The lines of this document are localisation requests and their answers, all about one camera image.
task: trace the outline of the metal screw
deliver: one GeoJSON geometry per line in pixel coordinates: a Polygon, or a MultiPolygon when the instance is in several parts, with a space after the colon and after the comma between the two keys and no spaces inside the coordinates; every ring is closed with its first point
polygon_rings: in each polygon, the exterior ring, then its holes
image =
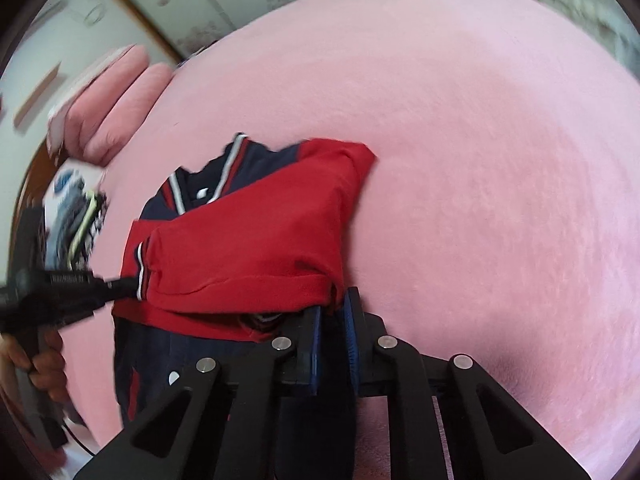
{"type": "Polygon", "coordinates": [[[474,360],[468,355],[460,354],[453,358],[453,364],[463,370],[469,370],[474,365],[474,360]]]}
{"type": "Polygon", "coordinates": [[[398,339],[392,335],[382,335],[378,338],[378,344],[382,346],[382,348],[395,348],[398,346],[398,339]]]}
{"type": "Polygon", "coordinates": [[[210,372],[216,367],[216,360],[211,357],[203,357],[196,363],[196,370],[203,374],[210,372]]]}
{"type": "Polygon", "coordinates": [[[276,350],[286,350],[291,346],[291,339],[288,337],[277,337],[273,341],[271,341],[271,346],[273,346],[276,350]]]}

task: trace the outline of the white wall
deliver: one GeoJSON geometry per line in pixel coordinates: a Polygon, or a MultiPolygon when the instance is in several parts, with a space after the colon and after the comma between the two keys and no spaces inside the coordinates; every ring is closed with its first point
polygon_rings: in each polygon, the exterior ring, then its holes
{"type": "MultiPolygon", "coordinates": [[[[49,0],[47,6],[56,1],[60,0],[49,0]]],[[[174,63],[115,0],[62,1],[66,6],[60,5],[62,10],[23,40],[0,78],[0,282],[6,277],[12,215],[20,184],[45,137],[47,113],[56,97],[82,70],[112,48],[140,43],[148,48],[152,62],[174,63]],[[27,116],[16,130],[16,110],[58,62],[58,78],[38,100],[38,112],[27,116]]]]}

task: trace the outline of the pink pillow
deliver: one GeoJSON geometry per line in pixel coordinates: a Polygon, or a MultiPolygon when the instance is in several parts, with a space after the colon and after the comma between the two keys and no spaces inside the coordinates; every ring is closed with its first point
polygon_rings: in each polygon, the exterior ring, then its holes
{"type": "Polygon", "coordinates": [[[47,117],[47,149],[49,155],[57,153],[65,142],[65,121],[69,108],[73,106],[84,91],[98,79],[110,66],[124,56],[133,45],[111,50],[96,59],[71,83],[63,97],[49,111],[47,117]]]}
{"type": "Polygon", "coordinates": [[[69,155],[82,158],[84,147],[102,120],[148,66],[146,48],[136,45],[82,93],[69,108],[65,119],[65,146],[69,155]]]}
{"type": "Polygon", "coordinates": [[[145,121],[174,70],[165,63],[147,68],[134,81],[86,144],[82,160],[106,166],[145,121]]]}

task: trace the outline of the pink bed sheet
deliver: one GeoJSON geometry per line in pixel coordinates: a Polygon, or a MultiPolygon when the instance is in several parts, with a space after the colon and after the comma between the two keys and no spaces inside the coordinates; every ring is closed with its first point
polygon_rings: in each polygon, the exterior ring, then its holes
{"type": "MultiPolygon", "coordinates": [[[[233,133],[280,148],[367,143],[380,161],[350,230],[348,280],[391,334],[472,355],[587,469],[640,438],[640,86],[534,0],[301,0],[178,70],[108,167],[97,274],[177,166],[233,133]]],[[[120,429],[113,326],[64,333],[98,442],[120,429]]],[[[366,406],[359,478],[385,478],[366,406]]]]}

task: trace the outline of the human hand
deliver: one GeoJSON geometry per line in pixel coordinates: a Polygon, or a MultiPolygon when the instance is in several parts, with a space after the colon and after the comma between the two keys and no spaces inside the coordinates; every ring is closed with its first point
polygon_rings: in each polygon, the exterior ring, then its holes
{"type": "MultiPolygon", "coordinates": [[[[33,385],[46,391],[54,402],[66,402],[69,393],[66,389],[65,360],[62,357],[62,338],[57,330],[49,330],[44,339],[49,346],[33,358],[34,371],[29,374],[33,385]]],[[[22,403],[15,377],[15,367],[30,370],[31,362],[15,337],[9,334],[0,336],[0,388],[12,405],[22,412],[22,403]]]]}

